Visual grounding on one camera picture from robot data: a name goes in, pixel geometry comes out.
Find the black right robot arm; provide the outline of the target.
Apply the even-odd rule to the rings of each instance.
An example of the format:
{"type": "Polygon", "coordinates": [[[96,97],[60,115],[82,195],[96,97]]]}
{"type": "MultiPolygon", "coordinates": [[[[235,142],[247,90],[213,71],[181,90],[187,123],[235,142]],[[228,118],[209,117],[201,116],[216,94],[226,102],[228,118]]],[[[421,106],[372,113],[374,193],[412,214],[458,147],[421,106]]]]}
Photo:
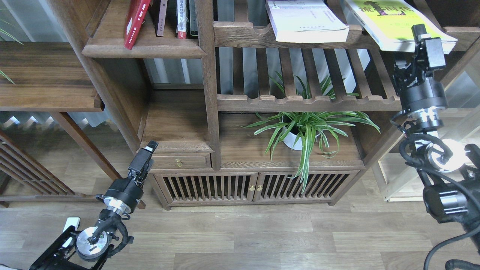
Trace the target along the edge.
{"type": "Polygon", "coordinates": [[[406,137],[399,152],[424,185],[427,213],[440,224],[458,222],[465,231],[429,251],[423,265],[427,270],[434,253],[448,244],[469,237],[479,248],[479,147],[438,137],[444,125],[438,113],[447,108],[444,87],[433,74],[446,66],[442,41],[428,34],[423,24],[413,25],[412,33],[413,60],[407,63],[395,53],[391,79],[402,109],[390,121],[406,137]]]}

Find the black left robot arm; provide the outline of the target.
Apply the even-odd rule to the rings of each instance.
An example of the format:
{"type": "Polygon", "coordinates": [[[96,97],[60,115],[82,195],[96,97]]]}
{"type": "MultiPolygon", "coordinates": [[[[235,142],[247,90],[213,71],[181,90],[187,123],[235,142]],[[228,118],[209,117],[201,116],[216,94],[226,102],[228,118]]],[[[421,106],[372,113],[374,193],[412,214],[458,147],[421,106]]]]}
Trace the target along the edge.
{"type": "Polygon", "coordinates": [[[31,270],[82,270],[83,267],[70,262],[70,251],[74,249],[85,261],[94,263],[93,270],[103,267],[106,260],[119,253],[134,237],[128,235],[124,220],[141,201],[143,184],[154,161],[153,152],[158,143],[150,141],[139,149],[129,166],[126,178],[116,179],[105,194],[96,199],[105,203],[98,221],[92,227],[77,231],[74,226],[67,229],[30,266],[31,270]]]}

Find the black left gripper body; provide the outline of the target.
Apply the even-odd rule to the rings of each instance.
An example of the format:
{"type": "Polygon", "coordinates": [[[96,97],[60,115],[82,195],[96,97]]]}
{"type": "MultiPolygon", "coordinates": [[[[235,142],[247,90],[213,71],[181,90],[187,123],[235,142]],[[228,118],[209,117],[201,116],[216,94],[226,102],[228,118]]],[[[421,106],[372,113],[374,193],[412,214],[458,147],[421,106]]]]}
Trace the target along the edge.
{"type": "Polygon", "coordinates": [[[116,179],[105,194],[97,194],[96,199],[104,202],[107,209],[117,214],[134,212],[143,196],[143,184],[152,164],[154,149],[139,149],[128,167],[126,178],[116,179]]]}

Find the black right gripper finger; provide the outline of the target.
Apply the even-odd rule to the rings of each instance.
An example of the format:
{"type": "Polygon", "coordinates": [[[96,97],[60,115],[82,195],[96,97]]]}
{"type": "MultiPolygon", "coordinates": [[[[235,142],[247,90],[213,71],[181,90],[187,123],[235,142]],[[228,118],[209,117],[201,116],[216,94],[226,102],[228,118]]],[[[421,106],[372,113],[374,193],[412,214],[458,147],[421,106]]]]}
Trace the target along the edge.
{"type": "Polygon", "coordinates": [[[420,42],[422,39],[427,39],[432,37],[431,34],[427,32],[425,24],[413,25],[412,32],[413,32],[415,42],[420,42]]]}

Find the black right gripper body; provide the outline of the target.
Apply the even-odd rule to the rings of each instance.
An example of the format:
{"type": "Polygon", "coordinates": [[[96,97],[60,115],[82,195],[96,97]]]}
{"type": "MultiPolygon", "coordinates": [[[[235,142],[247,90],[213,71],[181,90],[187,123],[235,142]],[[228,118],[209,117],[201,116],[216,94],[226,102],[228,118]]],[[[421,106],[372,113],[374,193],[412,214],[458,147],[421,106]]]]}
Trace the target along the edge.
{"type": "Polygon", "coordinates": [[[447,108],[443,85],[434,79],[434,71],[446,66],[442,41],[430,34],[414,34],[413,60],[407,64],[395,54],[393,83],[404,114],[447,108]]]}

